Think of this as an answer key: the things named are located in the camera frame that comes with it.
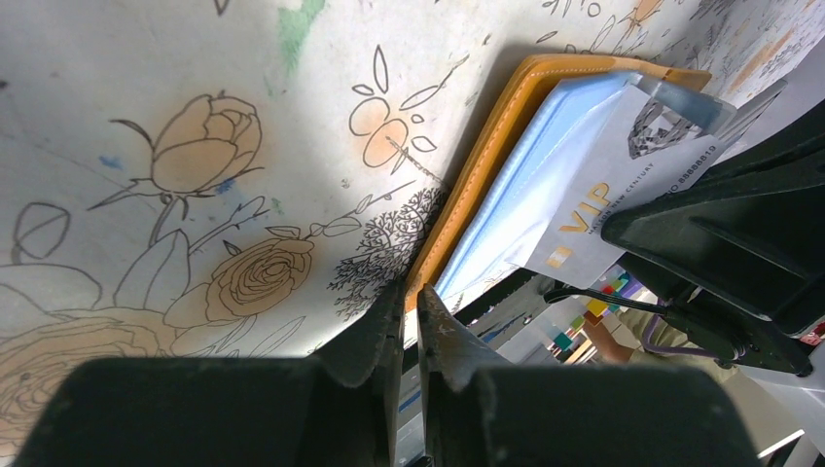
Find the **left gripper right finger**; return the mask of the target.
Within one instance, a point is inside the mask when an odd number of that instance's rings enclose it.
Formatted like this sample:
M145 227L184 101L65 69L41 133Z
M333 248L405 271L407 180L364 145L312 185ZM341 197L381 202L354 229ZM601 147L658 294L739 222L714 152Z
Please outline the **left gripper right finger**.
M515 365L417 295L425 451L437 466L755 466L735 406L677 366Z

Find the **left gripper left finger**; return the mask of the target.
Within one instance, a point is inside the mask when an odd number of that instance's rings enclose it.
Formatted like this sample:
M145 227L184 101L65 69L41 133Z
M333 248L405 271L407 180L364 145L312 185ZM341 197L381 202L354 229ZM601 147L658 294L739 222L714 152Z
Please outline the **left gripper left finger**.
M303 358L107 358L74 370L18 466L389 466L405 286Z

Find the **white VIP credit card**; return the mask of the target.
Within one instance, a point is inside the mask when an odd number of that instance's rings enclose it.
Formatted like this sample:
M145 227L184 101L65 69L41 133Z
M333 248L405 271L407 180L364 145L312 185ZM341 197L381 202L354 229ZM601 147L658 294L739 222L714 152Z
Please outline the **white VIP credit card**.
M717 134L735 107L668 83L626 84L571 140L575 166L548 193L507 263L578 288L593 285L624 251L601 234L618 213L691 187L714 162Z

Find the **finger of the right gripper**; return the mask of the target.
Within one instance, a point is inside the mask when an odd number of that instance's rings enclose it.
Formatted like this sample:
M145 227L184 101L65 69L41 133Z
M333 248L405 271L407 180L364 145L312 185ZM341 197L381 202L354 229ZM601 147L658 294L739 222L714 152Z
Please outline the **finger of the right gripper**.
M601 236L787 336L806 334L824 319L823 117L611 216Z
M776 326L728 304L699 286L647 260L623 255L618 266L658 299L651 316L667 324L723 366L771 370L798 377L813 371L810 350Z

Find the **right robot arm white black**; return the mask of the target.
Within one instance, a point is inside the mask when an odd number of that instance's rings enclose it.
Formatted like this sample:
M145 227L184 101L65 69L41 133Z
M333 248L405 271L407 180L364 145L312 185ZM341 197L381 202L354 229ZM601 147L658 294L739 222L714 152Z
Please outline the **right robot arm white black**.
M620 265L663 319L740 368L824 440L824 109L816 106L685 192L612 216Z

